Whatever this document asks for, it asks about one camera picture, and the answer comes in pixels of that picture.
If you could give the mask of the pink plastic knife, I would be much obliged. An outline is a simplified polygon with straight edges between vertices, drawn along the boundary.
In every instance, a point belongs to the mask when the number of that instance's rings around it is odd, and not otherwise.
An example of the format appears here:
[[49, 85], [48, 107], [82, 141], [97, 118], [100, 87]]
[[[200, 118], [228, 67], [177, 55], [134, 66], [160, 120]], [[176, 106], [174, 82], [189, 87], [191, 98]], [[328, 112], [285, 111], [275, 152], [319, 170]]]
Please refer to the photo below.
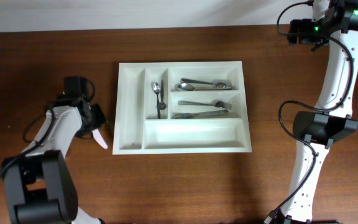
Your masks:
[[108, 149], [108, 145], [106, 143], [106, 141], [104, 140], [104, 138], [102, 137], [99, 129], [94, 129], [92, 130], [92, 136], [93, 139], [103, 148], [103, 149]]

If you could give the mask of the small silver teaspoon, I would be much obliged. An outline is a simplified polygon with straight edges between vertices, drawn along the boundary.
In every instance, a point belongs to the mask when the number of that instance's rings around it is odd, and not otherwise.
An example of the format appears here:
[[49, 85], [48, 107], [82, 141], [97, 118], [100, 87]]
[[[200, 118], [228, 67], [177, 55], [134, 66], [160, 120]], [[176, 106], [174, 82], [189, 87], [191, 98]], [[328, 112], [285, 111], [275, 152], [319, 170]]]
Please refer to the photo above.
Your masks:
[[164, 84], [163, 84], [163, 80], [161, 80], [161, 85], [160, 85], [160, 103], [158, 104], [158, 108], [160, 110], [165, 110], [167, 105], [165, 104], [165, 102], [163, 101], [164, 99]]

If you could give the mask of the small bent metal spoon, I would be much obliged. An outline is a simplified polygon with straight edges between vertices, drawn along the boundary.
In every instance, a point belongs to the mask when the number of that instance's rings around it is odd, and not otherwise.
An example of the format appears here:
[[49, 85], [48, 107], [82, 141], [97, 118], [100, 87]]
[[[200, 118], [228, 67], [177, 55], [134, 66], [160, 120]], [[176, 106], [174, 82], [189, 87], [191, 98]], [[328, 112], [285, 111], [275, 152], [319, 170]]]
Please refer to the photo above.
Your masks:
[[159, 105], [160, 105], [159, 94], [161, 91], [160, 84], [158, 82], [155, 82], [152, 86], [152, 90], [156, 94], [157, 118], [160, 119], [160, 108], [159, 108]]

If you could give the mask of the large silver spoon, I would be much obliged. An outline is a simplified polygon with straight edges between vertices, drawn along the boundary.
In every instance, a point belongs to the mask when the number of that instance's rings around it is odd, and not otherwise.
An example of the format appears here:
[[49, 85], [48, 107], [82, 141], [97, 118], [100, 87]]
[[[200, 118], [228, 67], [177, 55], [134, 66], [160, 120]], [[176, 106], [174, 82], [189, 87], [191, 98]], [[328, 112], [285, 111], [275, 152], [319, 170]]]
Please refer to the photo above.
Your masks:
[[178, 83], [175, 85], [175, 89], [178, 91], [213, 91], [213, 90], [233, 90], [232, 87], [213, 88], [213, 87], [197, 87], [190, 83]]
[[181, 78], [181, 83], [195, 83], [195, 84], [202, 84], [202, 85], [211, 85], [214, 88], [232, 88], [232, 83], [228, 80], [212, 80], [210, 82], [207, 81], [200, 81], [200, 80], [193, 80], [188, 78]]

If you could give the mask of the silver fork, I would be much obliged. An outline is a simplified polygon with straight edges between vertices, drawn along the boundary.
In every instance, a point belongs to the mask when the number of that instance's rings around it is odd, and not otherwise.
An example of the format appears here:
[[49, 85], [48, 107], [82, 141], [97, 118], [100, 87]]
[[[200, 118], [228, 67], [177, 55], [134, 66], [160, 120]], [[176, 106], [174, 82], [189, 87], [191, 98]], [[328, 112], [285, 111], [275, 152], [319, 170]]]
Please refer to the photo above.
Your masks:
[[210, 103], [180, 100], [178, 101], [178, 105], [179, 106], [213, 106], [216, 108], [224, 108], [228, 110], [232, 109], [232, 105], [230, 103], [226, 103], [224, 101], [219, 101], [219, 100], [214, 100]]
[[198, 113], [173, 113], [171, 119], [193, 119], [205, 116], [221, 116], [228, 114], [228, 110], [205, 111]]

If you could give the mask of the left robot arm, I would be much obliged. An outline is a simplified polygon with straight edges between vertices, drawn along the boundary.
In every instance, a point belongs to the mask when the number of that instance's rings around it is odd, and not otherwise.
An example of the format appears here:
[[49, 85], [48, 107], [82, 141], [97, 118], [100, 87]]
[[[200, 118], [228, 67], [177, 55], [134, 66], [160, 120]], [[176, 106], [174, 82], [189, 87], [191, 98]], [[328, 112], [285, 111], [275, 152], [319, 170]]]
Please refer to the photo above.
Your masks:
[[99, 105], [50, 108], [39, 133], [16, 157], [3, 162], [2, 179], [12, 223], [102, 223], [78, 205], [78, 195], [65, 162], [72, 139], [91, 133], [104, 149], [99, 128], [106, 118]]

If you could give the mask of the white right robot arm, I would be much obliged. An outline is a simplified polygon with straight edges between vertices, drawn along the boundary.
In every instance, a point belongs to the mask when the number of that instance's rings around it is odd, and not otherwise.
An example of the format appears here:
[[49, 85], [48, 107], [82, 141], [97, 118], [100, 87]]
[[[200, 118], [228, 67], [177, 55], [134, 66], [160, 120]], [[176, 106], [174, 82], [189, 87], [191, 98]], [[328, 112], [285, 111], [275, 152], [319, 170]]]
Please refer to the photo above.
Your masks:
[[358, 72], [358, 1], [306, 1], [310, 19], [294, 19], [284, 35], [288, 43], [329, 47], [323, 88], [315, 106], [296, 114], [295, 166], [288, 196], [266, 217], [265, 223], [312, 223], [313, 199], [323, 162], [334, 143], [358, 128], [352, 119], [353, 92]]

